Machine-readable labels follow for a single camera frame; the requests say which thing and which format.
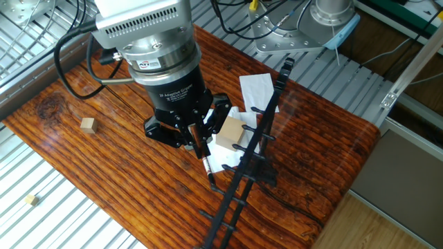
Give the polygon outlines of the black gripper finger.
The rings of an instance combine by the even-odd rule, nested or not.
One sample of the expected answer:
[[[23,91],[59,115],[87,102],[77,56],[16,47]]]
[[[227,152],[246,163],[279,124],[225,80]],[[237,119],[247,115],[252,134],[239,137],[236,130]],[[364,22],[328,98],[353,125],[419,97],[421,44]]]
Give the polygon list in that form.
[[[179,121],[175,126],[175,129],[167,128],[155,116],[146,120],[143,125],[145,135],[152,140],[162,142],[173,148],[185,146],[193,149],[198,159],[210,155],[206,137],[201,135],[201,130],[196,124],[187,126]]]
[[[213,104],[215,108],[210,114],[207,122],[203,125],[201,141],[203,143],[201,155],[203,157],[209,156],[210,151],[207,145],[207,139],[213,134],[217,134],[222,129],[224,121],[228,117],[228,113],[232,107],[232,103],[225,93],[219,93],[213,96]]]

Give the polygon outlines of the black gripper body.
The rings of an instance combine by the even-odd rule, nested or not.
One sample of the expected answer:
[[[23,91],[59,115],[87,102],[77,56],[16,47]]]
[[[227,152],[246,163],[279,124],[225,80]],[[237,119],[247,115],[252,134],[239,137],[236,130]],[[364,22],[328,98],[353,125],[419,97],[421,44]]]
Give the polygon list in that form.
[[[179,116],[187,125],[192,125],[196,122],[193,111],[207,114],[213,103],[213,95],[205,85],[199,66],[171,83],[145,86],[145,89],[155,107],[154,115],[145,122],[155,119],[173,127],[177,121],[175,116]]]

